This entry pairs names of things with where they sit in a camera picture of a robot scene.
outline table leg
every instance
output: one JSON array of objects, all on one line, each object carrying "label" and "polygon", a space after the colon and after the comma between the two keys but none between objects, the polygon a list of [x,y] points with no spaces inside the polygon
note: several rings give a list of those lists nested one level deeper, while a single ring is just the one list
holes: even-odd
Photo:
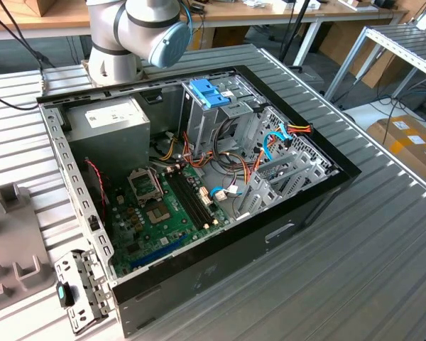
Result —
[{"label": "table leg", "polygon": [[354,46],[352,46],[352,49],[347,55],[346,60],[342,63],[342,66],[339,69],[338,73],[336,74],[336,77],[333,79],[333,82],[329,86],[327,93],[324,96],[327,101],[332,99],[334,93],[336,92],[342,80],[346,76],[347,71],[349,71],[350,65],[353,63],[356,56],[358,55],[361,48],[363,47],[363,44],[366,41],[367,30],[368,30],[367,27],[363,28],[362,32],[360,33],[360,36],[358,37]]},{"label": "table leg", "polygon": [[[390,21],[390,25],[398,25],[399,21],[403,17],[402,14],[396,14]],[[366,59],[366,62],[364,62],[363,66],[361,67],[360,71],[356,74],[356,78],[359,80],[361,77],[363,77],[364,73],[368,70],[368,68],[372,65],[374,60],[378,58],[379,53],[383,50],[383,47],[376,43],[376,46],[374,46],[374,49],[369,54],[368,59]]]},{"label": "table leg", "polygon": [[295,61],[293,62],[293,65],[302,65],[305,61],[306,55],[309,52],[312,43],[314,42],[315,36],[317,35],[317,32],[319,32],[319,28],[322,25],[321,22],[316,21],[314,23],[310,24],[310,27],[308,28],[306,32],[305,39],[303,39],[303,43],[300,46],[300,49],[298,51],[297,57]]},{"label": "table leg", "polygon": [[417,73],[418,69],[414,67],[407,76],[405,76],[404,80],[399,84],[398,88],[393,93],[393,97],[397,97],[401,91],[404,90],[404,87],[409,83],[409,81],[415,76],[415,73]]},{"label": "table leg", "polygon": [[361,79],[366,72],[368,72],[368,69],[373,65],[375,60],[380,57],[379,53],[383,50],[383,47],[376,43],[376,46],[374,46],[374,49],[369,54],[368,58],[366,59],[366,62],[364,62],[363,66],[359,70],[359,72],[356,74],[356,79]]}]

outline metal frame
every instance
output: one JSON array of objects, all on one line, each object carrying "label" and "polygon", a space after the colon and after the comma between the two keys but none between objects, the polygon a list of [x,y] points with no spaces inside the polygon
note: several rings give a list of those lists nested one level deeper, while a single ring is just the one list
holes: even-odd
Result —
[{"label": "metal frame", "polygon": [[[189,52],[169,70],[144,68],[154,78],[237,63],[253,70],[363,173],[309,229],[130,340],[346,340],[350,335],[354,341],[424,340],[425,181],[263,50],[241,45]],[[79,66],[48,72],[50,94],[92,87]],[[20,93],[36,93],[38,79],[38,71],[0,75],[0,92],[15,104],[34,102],[34,95]],[[0,184],[17,181],[30,189],[55,261],[88,244],[48,147],[39,114],[0,104]],[[69,321],[54,290],[1,311],[0,338],[70,340]],[[375,302],[381,303],[378,309]],[[119,328],[109,314],[82,339],[115,340]]]},{"label": "metal frame", "polygon": [[325,94],[326,100],[331,100],[333,98],[367,38],[376,42],[377,46],[368,56],[368,59],[356,76],[357,79],[359,79],[372,65],[374,60],[381,55],[383,49],[389,50],[414,67],[393,93],[393,96],[400,94],[404,86],[408,84],[417,70],[426,74],[426,33],[419,31],[412,24],[365,27],[329,86]]}]

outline wooden table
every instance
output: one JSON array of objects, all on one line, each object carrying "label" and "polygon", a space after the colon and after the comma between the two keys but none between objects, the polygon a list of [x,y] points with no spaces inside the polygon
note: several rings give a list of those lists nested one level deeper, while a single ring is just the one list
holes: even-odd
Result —
[{"label": "wooden table", "polygon": [[[224,26],[252,26],[263,24],[288,23],[290,11],[277,13],[269,5],[264,9],[253,9],[241,2],[224,3],[213,2],[206,6],[205,28]],[[312,42],[320,28],[326,21],[357,21],[371,19],[391,18],[390,24],[397,24],[407,13],[404,9],[381,9],[377,12],[355,12],[337,0],[330,0],[323,4],[318,11],[308,11],[303,18],[303,23],[310,23],[305,39],[300,48],[295,65],[301,65],[309,51]],[[42,18],[32,16],[14,15],[21,30],[28,38],[81,36],[90,33],[89,16],[84,0],[58,0],[55,5]],[[0,19],[11,27],[6,14],[0,11]],[[200,16],[194,15],[196,27],[202,23]],[[9,39],[9,34],[0,26],[0,39]]]}]

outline cardboard box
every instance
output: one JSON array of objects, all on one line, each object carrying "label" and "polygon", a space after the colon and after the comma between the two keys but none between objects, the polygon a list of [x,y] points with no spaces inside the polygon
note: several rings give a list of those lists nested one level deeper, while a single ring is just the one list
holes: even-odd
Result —
[{"label": "cardboard box", "polygon": [[13,13],[25,14],[27,16],[44,16],[45,12],[56,2],[56,0],[4,0],[7,9]]},{"label": "cardboard box", "polygon": [[[381,119],[367,130],[380,144],[387,122]],[[384,147],[426,180],[426,128],[416,119],[409,115],[391,118]]]}]

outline connector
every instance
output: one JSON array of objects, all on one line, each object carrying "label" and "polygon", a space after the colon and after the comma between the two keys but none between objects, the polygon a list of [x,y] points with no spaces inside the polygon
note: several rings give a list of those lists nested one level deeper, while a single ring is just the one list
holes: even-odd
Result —
[{"label": "connector", "polygon": [[215,194],[214,197],[216,198],[216,200],[218,201],[224,201],[227,199],[227,195],[226,192],[224,190],[218,190]]},{"label": "connector", "polygon": [[213,203],[207,196],[202,197],[201,201],[205,206],[210,206]]},{"label": "connector", "polygon": [[201,188],[199,188],[199,194],[202,197],[207,197],[208,196],[208,190],[205,187],[201,187]]}]

